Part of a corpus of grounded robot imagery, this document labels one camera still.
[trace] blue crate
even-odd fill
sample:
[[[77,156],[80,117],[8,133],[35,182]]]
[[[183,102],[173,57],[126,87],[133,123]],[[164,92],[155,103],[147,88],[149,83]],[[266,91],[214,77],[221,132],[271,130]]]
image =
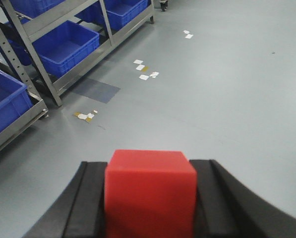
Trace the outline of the blue crate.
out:
[[[79,14],[76,15],[76,17],[86,22],[95,22],[100,25],[105,24],[102,8],[100,7],[99,1],[81,11]]]
[[[10,43],[22,64],[31,63],[22,46]],[[99,47],[99,33],[67,21],[35,41],[33,46],[45,70],[61,77]]]
[[[32,18],[60,4],[65,0],[10,0],[16,11]]]
[[[148,6],[148,0],[105,0],[105,7],[114,30],[120,30]],[[76,17],[86,21],[104,24],[103,13],[99,2],[91,5]]]
[[[0,132],[32,107],[26,88],[0,70]]]

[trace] gray floor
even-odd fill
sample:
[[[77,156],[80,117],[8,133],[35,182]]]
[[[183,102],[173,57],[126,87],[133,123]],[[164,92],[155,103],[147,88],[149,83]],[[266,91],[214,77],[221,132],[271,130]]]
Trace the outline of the gray floor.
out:
[[[160,75],[138,79],[135,59]],[[120,90],[108,103],[66,93],[0,153],[0,238],[20,238],[80,161],[119,148],[216,159],[296,217],[296,0],[171,0],[87,78]],[[93,109],[91,123],[72,116]]]

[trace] metal shelf frame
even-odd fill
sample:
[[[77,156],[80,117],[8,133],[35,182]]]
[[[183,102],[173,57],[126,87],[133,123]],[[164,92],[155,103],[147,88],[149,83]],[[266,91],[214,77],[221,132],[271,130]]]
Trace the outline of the metal shelf frame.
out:
[[[52,81],[44,69],[32,43],[65,21],[73,18],[76,14],[97,1],[100,2],[103,11],[108,39],[97,50],[72,68],[68,73],[63,75],[61,78]],[[105,56],[112,52],[146,21],[150,19],[151,23],[154,23],[153,0],[151,0],[151,4],[142,13],[136,16],[131,22],[115,34],[112,34],[112,30],[110,28],[104,0],[65,0],[23,25],[21,24],[17,13],[13,9],[9,0],[0,0],[0,4],[9,19],[9,22],[19,33],[19,36],[23,41],[23,44],[32,59],[33,65],[35,66],[35,69],[37,70],[44,85],[47,87],[51,97],[59,107],[62,105],[60,95],[64,93],[69,86],[85,75],[91,68],[98,64]]]
[[[27,129],[36,120],[40,119],[48,113],[48,108],[41,98],[39,92],[35,88],[29,75],[25,71],[7,38],[0,28],[0,53],[4,57],[7,65],[0,63],[0,68],[12,76],[21,80],[27,85],[27,92],[33,102],[33,107],[15,120],[11,125],[0,132],[0,150],[15,139],[20,133]]]

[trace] shelf caster wheel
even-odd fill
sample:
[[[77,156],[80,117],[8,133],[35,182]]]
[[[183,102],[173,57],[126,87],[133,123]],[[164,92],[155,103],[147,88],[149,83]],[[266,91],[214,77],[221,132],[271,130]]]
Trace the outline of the shelf caster wheel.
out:
[[[161,10],[166,11],[168,9],[168,2],[166,3],[161,3]]]

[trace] red block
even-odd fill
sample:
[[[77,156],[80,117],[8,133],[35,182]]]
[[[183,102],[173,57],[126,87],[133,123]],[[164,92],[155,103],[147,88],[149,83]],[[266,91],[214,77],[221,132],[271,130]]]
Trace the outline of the red block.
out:
[[[182,152],[116,150],[105,177],[107,238],[192,238],[196,187]]]

